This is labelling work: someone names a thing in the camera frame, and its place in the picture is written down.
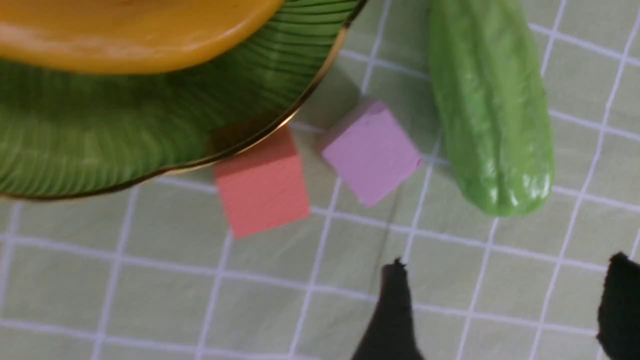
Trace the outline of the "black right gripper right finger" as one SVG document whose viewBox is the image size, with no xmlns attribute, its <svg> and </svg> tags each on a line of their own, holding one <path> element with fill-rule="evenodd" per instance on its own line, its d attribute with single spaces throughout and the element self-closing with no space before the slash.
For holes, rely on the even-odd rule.
<svg viewBox="0 0 640 360">
<path fill-rule="evenodd" d="M 611 360 L 640 358 L 640 266 L 622 251 L 609 260 L 596 339 Z"/>
</svg>

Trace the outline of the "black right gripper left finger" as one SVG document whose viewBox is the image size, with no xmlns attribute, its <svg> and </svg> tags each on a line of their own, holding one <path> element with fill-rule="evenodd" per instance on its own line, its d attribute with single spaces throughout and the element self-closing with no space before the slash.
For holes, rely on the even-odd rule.
<svg viewBox="0 0 640 360">
<path fill-rule="evenodd" d="M 414 327 L 406 264 L 397 257 L 381 269 L 381 289 L 374 313 L 353 360 L 424 360 Z"/>
</svg>

